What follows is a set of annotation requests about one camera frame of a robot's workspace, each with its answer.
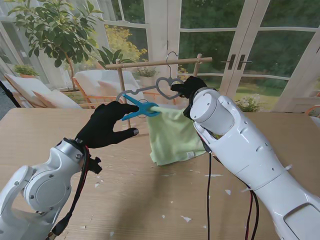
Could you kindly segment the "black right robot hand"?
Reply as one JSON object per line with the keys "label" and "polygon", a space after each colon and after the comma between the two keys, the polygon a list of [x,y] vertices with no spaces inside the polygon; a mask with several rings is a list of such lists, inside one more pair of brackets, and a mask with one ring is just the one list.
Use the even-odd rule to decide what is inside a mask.
{"label": "black right robot hand", "polygon": [[206,83],[201,78],[190,76],[184,83],[173,84],[170,89],[177,92],[181,98],[189,99],[197,90],[206,87]]}

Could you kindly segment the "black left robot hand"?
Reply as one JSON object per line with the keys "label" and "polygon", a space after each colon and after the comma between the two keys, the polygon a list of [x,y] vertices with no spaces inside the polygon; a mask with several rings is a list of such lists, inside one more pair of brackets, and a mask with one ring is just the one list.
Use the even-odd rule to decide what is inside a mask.
{"label": "black left robot hand", "polygon": [[91,115],[89,121],[76,135],[75,140],[89,149],[103,148],[118,144],[139,134],[137,128],[114,131],[117,121],[125,115],[139,110],[136,105],[112,101],[99,105]]}

